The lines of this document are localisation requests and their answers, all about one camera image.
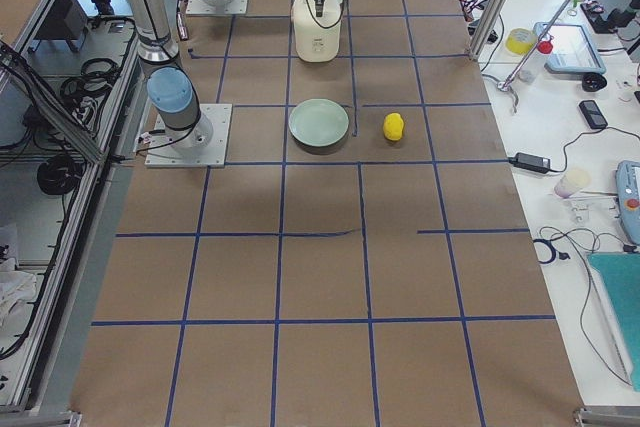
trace yellow object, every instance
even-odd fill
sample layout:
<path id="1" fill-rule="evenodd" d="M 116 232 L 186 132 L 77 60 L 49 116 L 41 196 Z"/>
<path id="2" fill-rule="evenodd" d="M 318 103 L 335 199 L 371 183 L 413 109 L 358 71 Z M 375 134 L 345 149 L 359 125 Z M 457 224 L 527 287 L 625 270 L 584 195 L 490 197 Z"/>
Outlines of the yellow object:
<path id="1" fill-rule="evenodd" d="M 530 30 L 513 29 L 509 32 L 505 46 L 514 54 L 524 55 L 531 50 L 536 40 L 535 34 Z"/>
<path id="2" fill-rule="evenodd" d="M 396 142 L 402 138 L 404 130 L 404 120 L 397 112 L 387 115 L 382 124 L 382 133 L 387 140 Z"/>

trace red cap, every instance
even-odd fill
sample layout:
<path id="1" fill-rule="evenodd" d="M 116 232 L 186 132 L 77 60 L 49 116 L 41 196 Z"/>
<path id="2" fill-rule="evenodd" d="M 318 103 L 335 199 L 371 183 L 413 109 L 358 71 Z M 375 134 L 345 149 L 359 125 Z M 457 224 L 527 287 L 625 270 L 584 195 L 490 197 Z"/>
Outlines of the red cap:
<path id="1" fill-rule="evenodd" d="M 638 207 L 640 207 L 640 201 L 638 199 L 629 199 L 625 202 L 625 205 L 629 209 L 637 209 Z"/>
<path id="2" fill-rule="evenodd" d="M 553 50 L 553 44 L 550 40 L 543 40 L 538 44 L 538 51 L 542 54 L 550 54 Z"/>

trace white table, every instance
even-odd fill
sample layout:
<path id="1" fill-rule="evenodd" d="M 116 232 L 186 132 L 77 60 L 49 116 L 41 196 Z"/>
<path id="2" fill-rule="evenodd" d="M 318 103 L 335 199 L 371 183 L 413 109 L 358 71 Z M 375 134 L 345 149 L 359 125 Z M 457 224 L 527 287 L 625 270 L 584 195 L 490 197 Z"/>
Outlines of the white table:
<path id="1" fill-rule="evenodd" d="M 550 20 L 563 1 L 564 0 L 506 0 L 501 11 L 505 31 L 504 39 L 506 39 L 509 32 L 515 28 L 520 27 L 525 29 L 533 29 L 533 26 L 536 22 L 546 22 Z M 578 6 L 575 11 L 576 15 L 572 16 L 568 13 L 568 9 L 565 9 L 565 12 L 562 13 L 557 22 L 568 24 L 578 23 L 586 25 L 587 30 L 598 49 L 616 49 L 622 47 L 620 40 L 614 34 L 595 34 L 591 29 L 589 22 L 582 13 L 580 6 Z M 474 17 L 476 18 L 479 18 L 481 14 L 482 11 L 480 10 L 474 11 Z M 498 35 L 500 35 L 501 26 L 499 21 L 496 22 L 494 30 Z M 493 49 L 494 45 L 492 44 L 487 44 L 485 46 L 479 58 L 479 63 L 481 65 L 483 65 L 487 61 Z M 603 58 L 606 57 L 608 64 L 628 64 L 631 62 L 625 52 L 601 55 Z M 510 53 L 506 48 L 504 48 L 504 44 L 502 44 L 497 48 L 495 54 L 491 58 L 491 62 L 517 64 L 520 59 L 520 56 Z"/>
<path id="2" fill-rule="evenodd" d="M 520 96 L 517 114 L 513 113 L 511 97 L 499 92 L 493 82 L 487 80 L 487 91 L 507 154 L 521 151 L 548 157 L 552 168 L 561 169 L 562 146 L 580 132 L 590 130 L 578 110 L 580 100 L 586 99 L 598 102 L 610 126 L 640 132 L 640 103 L 632 95 L 638 90 L 636 67 L 630 62 L 608 61 L 605 76 L 609 84 L 597 93 L 584 92 L 579 80 L 561 79 L 548 72 L 543 72 L 530 86 L 516 80 L 513 86 Z M 503 79 L 512 68 L 512 64 L 496 64 L 485 72 Z M 581 167 L 590 173 L 592 182 L 586 190 L 615 192 L 614 171 L 618 162 L 640 160 L 640 142 L 631 136 L 605 131 L 582 137 L 567 152 L 569 166 Z M 513 176 L 532 236 L 537 237 L 541 227 L 550 225 L 562 231 L 587 227 L 597 233 L 611 232 L 624 238 L 619 221 L 608 210 L 614 205 L 611 198 L 601 197 L 589 203 L 570 202 L 553 194 L 560 176 L 541 176 L 520 169 L 513 169 Z M 587 204 L 590 204 L 588 220 L 576 222 L 572 207 Z M 603 252 L 621 250 L 616 241 L 603 240 Z M 582 399 L 588 406 L 640 406 L 640 392 L 633 391 L 606 370 L 580 331 L 579 314 L 587 291 L 587 275 L 568 244 L 558 244 L 559 248 L 565 246 L 572 258 L 557 260 L 542 269 Z M 541 260 L 547 255 L 542 250 Z M 592 293 L 585 328 L 607 362 L 619 371 L 611 329 L 601 312 L 598 298 Z"/>

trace metal mounting plate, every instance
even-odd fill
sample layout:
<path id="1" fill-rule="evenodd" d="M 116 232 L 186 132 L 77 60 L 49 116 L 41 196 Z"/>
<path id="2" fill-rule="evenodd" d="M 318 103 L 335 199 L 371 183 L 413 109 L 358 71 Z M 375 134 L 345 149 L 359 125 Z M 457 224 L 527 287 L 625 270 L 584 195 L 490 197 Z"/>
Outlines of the metal mounting plate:
<path id="1" fill-rule="evenodd" d="M 189 16 L 198 17 L 215 17 L 226 15 L 244 15 L 247 13 L 247 5 L 249 0 L 233 0 L 233 2 L 214 7 L 207 4 L 204 0 L 189 0 L 187 3 L 186 13 Z"/>
<path id="2" fill-rule="evenodd" d="M 213 137 L 204 148 L 192 152 L 178 152 L 171 146 L 147 151 L 147 167 L 224 167 L 227 155 L 229 126 L 231 125 L 231 104 L 200 104 L 202 114 L 213 125 Z M 164 129 L 164 122 L 158 116 L 155 129 Z M 166 144 L 166 136 L 154 136 L 149 147 Z"/>

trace teal folder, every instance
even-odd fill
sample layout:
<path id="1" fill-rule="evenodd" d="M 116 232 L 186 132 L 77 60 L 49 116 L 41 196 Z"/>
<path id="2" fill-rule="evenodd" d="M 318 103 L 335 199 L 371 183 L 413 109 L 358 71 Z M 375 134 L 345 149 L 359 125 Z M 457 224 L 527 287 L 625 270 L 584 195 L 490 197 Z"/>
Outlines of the teal folder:
<path id="1" fill-rule="evenodd" d="M 633 372 L 633 389 L 640 390 L 640 254 L 591 254 L 591 267 L 600 273 L 618 325 L 622 331 Z"/>

